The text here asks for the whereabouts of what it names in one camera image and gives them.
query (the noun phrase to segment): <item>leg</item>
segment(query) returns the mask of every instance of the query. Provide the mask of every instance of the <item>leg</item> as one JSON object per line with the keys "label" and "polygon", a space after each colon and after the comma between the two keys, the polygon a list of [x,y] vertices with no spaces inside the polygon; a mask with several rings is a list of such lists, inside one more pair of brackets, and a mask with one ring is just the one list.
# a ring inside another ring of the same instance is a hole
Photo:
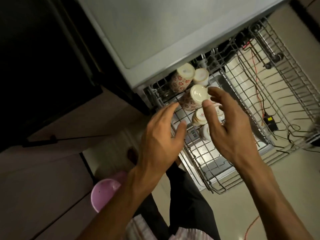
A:
{"label": "leg", "polygon": [[[127,156],[128,159],[136,165],[138,161],[138,153],[131,148],[128,150]],[[168,240],[170,238],[171,234],[169,233],[169,228],[158,211],[158,207],[152,197],[152,194],[149,194],[147,198],[145,198],[133,217],[140,214],[158,240]]]}
{"label": "leg", "polygon": [[220,240],[214,213],[190,175],[174,162],[166,172],[170,180],[170,233],[179,227],[198,229]]}

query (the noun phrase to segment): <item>striped shirt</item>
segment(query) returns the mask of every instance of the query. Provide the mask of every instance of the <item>striped shirt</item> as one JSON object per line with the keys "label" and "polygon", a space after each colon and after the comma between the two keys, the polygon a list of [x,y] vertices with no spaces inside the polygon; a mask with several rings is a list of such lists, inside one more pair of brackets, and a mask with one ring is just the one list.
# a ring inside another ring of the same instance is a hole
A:
{"label": "striped shirt", "polygon": [[[131,219],[125,230],[124,240],[157,240],[142,215]],[[208,234],[197,229],[180,227],[169,240],[213,240]]]}

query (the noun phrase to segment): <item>pink bucket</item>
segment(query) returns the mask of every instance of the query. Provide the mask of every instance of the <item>pink bucket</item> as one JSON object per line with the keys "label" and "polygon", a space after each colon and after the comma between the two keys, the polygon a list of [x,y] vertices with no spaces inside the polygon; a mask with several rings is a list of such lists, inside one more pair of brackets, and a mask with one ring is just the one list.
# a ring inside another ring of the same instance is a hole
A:
{"label": "pink bucket", "polygon": [[109,202],[121,184],[126,181],[127,173],[120,171],[110,178],[99,181],[91,191],[91,204],[96,212]]}

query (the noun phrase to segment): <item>metal rack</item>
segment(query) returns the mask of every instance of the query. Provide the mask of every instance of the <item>metal rack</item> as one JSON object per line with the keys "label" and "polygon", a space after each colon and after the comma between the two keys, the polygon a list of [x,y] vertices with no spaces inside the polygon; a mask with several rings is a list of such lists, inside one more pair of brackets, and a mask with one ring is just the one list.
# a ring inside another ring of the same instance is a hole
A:
{"label": "metal rack", "polygon": [[[206,68],[209,84],[229,92],[247,113],[259,153],[268,165],[320,138],[320,93],[267,18],[190,63],[195,68]],[[157,107],[179,101],[183,95],[170,90],[170,78],[145,89]],[[199,190],[224,193],[242,179],[212,142],[200,138],[199,127],[191,123],[193,113],[179,106],[172,119],[173,134],[182,120],[188,124],[180,158]],[[267,126],[267,115],[273,117],[278,130]]]}

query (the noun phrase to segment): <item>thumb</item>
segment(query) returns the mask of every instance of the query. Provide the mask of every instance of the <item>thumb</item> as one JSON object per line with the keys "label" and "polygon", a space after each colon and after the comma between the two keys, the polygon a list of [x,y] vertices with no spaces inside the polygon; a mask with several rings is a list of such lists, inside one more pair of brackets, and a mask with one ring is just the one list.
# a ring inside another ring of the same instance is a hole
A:
{"label": "thumb", "polygon": [[225,133],[218,119],[217,111],[214,104],[210,100],[205,100],[202,102],[202,108],[205,118],[208,121],[210,133],[213,135],[222,135],[223,133]]}
{"label": "thumb", "polygon": [[186,137],[187,132],[187,123],[186,121],[181,121],[181,123],[178,125],[176,135],[174,137],[174,143],[181,147],[179,151],[181,151],[183,144],[184,144],[184,138]]}

